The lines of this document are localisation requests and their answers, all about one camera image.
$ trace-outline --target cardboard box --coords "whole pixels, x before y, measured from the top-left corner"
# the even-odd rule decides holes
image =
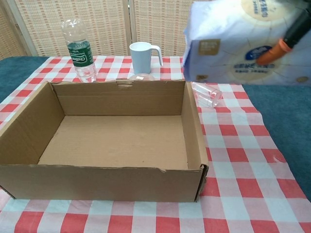
[[[184,81],[44,83],[0,131],[18,199],[195,201],[205,140]]]

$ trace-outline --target tablecloth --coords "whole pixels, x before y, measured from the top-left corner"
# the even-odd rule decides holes
[[[128,78],[130,57],[97,56],[98,81]],[[182,79],[181,58],[166,57],[157,80]],[[44,81],[79,82],[69,57],[50,57],[0,104],[0,128]],[[311,232],[311,203],[295,181],[240,85],[213,85],[224,98],[198,105],[210,161],[197,203],[14,200],[0,190],[0,232]]]

